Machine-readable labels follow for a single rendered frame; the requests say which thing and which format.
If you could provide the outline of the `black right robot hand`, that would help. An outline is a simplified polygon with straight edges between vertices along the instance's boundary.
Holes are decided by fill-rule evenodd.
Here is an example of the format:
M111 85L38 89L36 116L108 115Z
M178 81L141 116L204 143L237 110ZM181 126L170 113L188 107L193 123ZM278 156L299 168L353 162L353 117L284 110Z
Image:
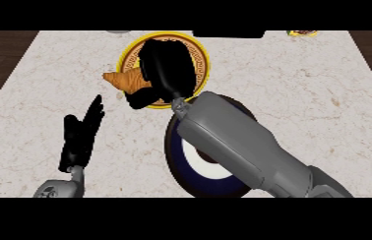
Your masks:
M126 94L133 109L144 109L160 99L170 103L176 98L194 95L195 67L182 41L150 39L139 51L139 68L151 86Z

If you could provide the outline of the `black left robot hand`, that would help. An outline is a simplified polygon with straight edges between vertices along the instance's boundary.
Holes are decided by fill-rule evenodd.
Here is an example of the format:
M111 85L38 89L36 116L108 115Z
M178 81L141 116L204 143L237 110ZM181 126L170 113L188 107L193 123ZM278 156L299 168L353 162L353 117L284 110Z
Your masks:
M104 116L102 95L98 95L83 120L73 114L64 117L64 147L58 166L61 172L69 173L74 166L88 166Z

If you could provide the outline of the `brown croissant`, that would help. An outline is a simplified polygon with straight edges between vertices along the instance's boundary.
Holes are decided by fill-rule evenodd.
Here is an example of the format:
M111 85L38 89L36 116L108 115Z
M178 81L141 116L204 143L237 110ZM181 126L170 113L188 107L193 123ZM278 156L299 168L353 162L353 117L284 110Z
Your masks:
M133 68L128 72L105 73L104 80L129 94L151 87L151 82L142 77L141 68Z

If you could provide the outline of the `yellow rimmed brown plate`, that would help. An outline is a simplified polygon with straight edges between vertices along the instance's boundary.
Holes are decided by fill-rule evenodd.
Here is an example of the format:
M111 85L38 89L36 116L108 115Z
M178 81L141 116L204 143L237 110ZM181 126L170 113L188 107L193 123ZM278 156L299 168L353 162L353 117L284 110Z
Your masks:
M131 69L138 68L141 66L139 53L142 46L150 39L162 41L181 41L188 47L197 76L194 94L191 97L187 98L187 101L191 101L191 99L195 98L198 93L201 92L210 79L212 65L207 49L204 48L200 40L190 34L181 31L156 31L141 36L123 51L120 61L117 63L117 72L126 73Z

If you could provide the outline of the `dark blue white plate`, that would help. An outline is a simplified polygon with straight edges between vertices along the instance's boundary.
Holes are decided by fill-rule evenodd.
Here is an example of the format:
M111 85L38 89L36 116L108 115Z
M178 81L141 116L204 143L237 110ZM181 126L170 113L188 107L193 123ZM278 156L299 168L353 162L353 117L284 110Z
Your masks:
M172 175L184 190L197 198L241 198L250 187L179 136L179 119L172 116L164 152Z

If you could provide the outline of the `yellow rimmed dark object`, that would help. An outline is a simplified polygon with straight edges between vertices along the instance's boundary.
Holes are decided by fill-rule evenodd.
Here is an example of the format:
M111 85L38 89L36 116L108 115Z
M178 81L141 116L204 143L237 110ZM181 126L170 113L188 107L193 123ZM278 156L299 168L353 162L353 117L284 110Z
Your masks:
M318 30L287 30L290 36L317 36Z

